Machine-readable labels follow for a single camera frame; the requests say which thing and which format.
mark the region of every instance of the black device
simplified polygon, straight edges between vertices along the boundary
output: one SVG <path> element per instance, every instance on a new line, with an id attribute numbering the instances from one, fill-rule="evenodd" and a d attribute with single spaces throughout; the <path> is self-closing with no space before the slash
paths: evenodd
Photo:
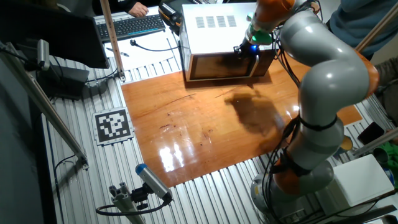
<path id="1" fill-rule="evenodd" d="M 159 15 L 144 16 L 113 22 L 118 40 L 139 37 L 166 29 Z M 106 24 L 97 25 L 102 42 L 109 42 Z"/>
<path id="2" fill-rule="evenodd" d="M 372 122 L 359 136 L 358 140 L 368 144 L 384 134 L 384 130 L 375 122 Z"/>
<path id="3" fill-rule="evenodd" d="M 31 40 L 49 43 L 50 55 L 109 68 L 92 17 L 76 16 L 20 1 L 0 1 L 0 40 L 36 47 Z"/>
<path id="4" fill-rule="evenodd" d="M 109 68 L 100 35 L 92 17 L 27 4 L 0 1 L 0 40 L 11 42 L 28 60 L 37 63 L 39 40 L 48 42 L 55 57 L 81 62 L 92 68 Z M 37 71 L 37 82 L 48 97 L 81 98 L 89 71 L 50 64 Z M 36 67 L 25 66 L 28 71 Z"/>
<path id="5" fill-rule="evenodd" d="M 183 4 L 202 4 L 202 2 L 199 0 L 165 0 L 159 4 L 159 14 L 177 34 L 180 33 Z"/>

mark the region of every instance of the white microwave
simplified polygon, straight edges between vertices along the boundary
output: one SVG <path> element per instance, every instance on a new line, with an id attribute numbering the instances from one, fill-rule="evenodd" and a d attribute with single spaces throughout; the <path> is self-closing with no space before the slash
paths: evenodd
<path id="1" fill-rule="evenodd" d="M 264 76 L 274 59 L 271 46 L 261 46 L 259 58 L 238 59 L 256 3 L 187 4 L 182 6 L 180 47 L 186 81 Z"/>

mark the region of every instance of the computer monitor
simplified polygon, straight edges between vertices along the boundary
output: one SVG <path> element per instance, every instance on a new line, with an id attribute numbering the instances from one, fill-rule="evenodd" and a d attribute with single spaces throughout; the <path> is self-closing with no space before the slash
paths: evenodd
<path id="1" fill-rule="evenodd" d="M 91 68 L 109 68 L 92 17 L 77 16 L 17 0 L 0 1 L 0 40 L 29 44 L 46 40 L 50 55 L 81 62 Z"/>

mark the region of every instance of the robotic arm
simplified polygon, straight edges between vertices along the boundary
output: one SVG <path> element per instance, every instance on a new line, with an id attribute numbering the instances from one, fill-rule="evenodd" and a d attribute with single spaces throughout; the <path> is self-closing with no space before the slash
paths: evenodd
<path id="1" fill-rule="evenodd" d="M 239 57 L 247 57 L 252 45 L 271 44 L 270 33 L 285 21 L 279 34 L 282 48 L 311 67 L 299 87 L 297 134 L 269 178 L 259 174 L 251 186 L 256 207 L 281 217 L 288 204 L 333 180 L 327 159 L 344 138 L 343 123 L 336 114 L 373 93 L 379 74 L 369 61 L 326 28 L 310 9 L 309 1 L 258 0 L 251 19 L 245 39 L 234 48 Z"/>

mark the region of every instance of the person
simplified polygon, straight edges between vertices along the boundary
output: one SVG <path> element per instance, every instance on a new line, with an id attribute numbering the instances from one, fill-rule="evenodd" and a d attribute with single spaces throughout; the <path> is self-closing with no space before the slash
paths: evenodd
<path id="1" fill-rule="evenodd" d="M 124 11 L 134 17 L 145 16 L 148 13 L 147 7 L 159 5 L 160 0 L 149 0 L 143 3 L 145 5 L 135 0 L 109 0 L 109 6 L 112 13 Z M 100 0 L 93 0 L 92 6 L 93 11 L 97 16 L 103 15 Z"/>
<path id="2" fill-rule="evenodd" d="M 398 57 L 375 65 L 379 72 L 379 88 L 375 92 L 381 105 L 386 109 L 388 117 L 398 124 Z"/>
<path id="3" fill-rule="evenodd" d="M 326 23 L 338 38 L 355 48 L 392 9 L 398 0 L 341 0 L 339 8 Z M 371 60 L 373 54 L 398 33 L 398 17 L 361 53 Z"/>

